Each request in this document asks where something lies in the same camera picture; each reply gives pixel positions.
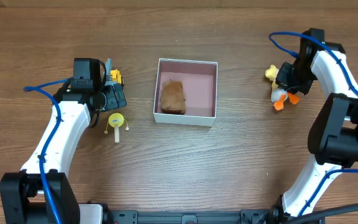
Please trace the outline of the yellow toy excavator truck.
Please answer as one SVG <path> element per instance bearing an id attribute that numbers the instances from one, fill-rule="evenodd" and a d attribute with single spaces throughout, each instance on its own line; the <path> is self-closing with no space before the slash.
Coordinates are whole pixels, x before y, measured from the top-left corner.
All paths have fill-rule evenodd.
<path id="1" fill-rule="evenodd" d="M 105 85 L 114 85 L 115 83 L 121 84 L 124 87 L 124 78 L 119 70 L 113 69 L 112 60 L 107 59 L 106 63 L 106 83 Z"/>

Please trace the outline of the white orange plush duck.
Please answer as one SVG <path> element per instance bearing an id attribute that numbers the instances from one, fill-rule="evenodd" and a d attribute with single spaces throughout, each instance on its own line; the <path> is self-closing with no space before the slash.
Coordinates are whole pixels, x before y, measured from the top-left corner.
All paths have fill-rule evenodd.
<path id="1" fill-rule="evenodd" d="M 292 93 L 280 88 L 276 83 L 276 77 L 278 74 L 278 68 L 275 65 L 271 65 L 269 69 L 265 71 L 265 77 L 272 82 L 272 92 L 270 99 L 273 103 L 273 107 L 276 111 L 280 111 L 284 108 L 284 102 L 289 99 L 290 103 L 296 105 L 300 98 Z"/>

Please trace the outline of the yellow wooden rattle drum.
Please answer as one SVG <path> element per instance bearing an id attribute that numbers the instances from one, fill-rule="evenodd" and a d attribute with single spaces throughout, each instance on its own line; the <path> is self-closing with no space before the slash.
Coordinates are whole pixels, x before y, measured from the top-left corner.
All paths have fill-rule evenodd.
<path id="1" fill-rule="evenodd" d="M 129 124 L 124 116 L 120 113 L 113 113 L 109 116 L 108 122 L 106 123 L 106 128 L 104 134 L 109 132 L 109 127 L 113 128 L 114 131 L 114 142 L 118 144 L 120 142 L 120 127 L 126 125 L 125 130 L 129 131 Z"/>

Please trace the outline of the brown furry plush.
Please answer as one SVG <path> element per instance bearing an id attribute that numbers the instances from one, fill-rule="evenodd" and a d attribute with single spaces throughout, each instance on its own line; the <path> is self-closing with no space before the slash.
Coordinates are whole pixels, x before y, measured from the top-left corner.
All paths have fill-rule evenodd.
<path id="1" fill-rule="evenodd" d="M 185 101 L 186 97 L 182 81 L 167 80 L 163 83 L 163 90 L 160 96 L 160 107 L 163 113 L 185 114 Z"/>

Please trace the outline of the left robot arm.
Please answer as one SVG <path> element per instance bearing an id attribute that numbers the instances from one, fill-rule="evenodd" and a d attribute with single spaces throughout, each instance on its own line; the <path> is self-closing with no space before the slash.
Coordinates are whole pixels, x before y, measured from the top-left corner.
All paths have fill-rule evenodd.
<path id="1" fill-rule="evenodd" d="M 68 173 L 84 131 L 103 112 L 127 105 L 124 80 L 112 66 L 95 58 L 75 58 L 73 76 L 60 80 L 51 95 L 44 85 L 26 86 L 52 102 L 48 126 L 19 172 L 5 173 L 0 196 L 6 223 L 114 223 L 104 203 L 77 202 Z"/>

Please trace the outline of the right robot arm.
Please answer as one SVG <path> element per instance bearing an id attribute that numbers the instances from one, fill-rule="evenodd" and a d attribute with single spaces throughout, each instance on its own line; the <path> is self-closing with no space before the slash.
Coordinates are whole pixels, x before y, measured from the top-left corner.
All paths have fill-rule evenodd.
<path id="1" fill-rule="evenodd" d="M 271 222 L 320 222 L 324 215 L 310 217 L 325 190 L 339 175 L 358 173 L 358 84 L 346 62 L 346 51 L 327 42 L 324 30 L 310 28 L 301 34 L 295 58 L 281 68 L 271 66 L 265 76 L 272 81 L 271 101 L 283 109 L 285 100 L 299 101 L 318 81 L 326 101 L 308 134 L 310 156 L 294 184 L 270 212 Z"/>

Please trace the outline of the white box pink interior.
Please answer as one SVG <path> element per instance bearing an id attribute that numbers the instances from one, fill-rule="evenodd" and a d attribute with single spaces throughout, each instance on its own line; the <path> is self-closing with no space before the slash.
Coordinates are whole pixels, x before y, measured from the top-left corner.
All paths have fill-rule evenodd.
<path id="1" fill-rule="evenodd" d="M 164 84 L 182 82 L 185 114 L 164 113 L 161 97 Z M 161 58 L 155 86 L 154 119 L 157 123 L 211 127 L 216 119 L 218 63 Z"/>

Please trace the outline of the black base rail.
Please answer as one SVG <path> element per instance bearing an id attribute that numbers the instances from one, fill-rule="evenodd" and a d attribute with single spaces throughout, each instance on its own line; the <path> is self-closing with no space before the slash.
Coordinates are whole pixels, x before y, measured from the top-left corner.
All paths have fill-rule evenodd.
<path id="1" fill-rule="evenodd" d="M 82 215 L 82 223 L 116 224 L 247 224 L 267 223 L 269 211 L 266 209 L 243 209 L 237 212 L 138 212 L 137 210 L 108 210 L 101 218 Z"/>

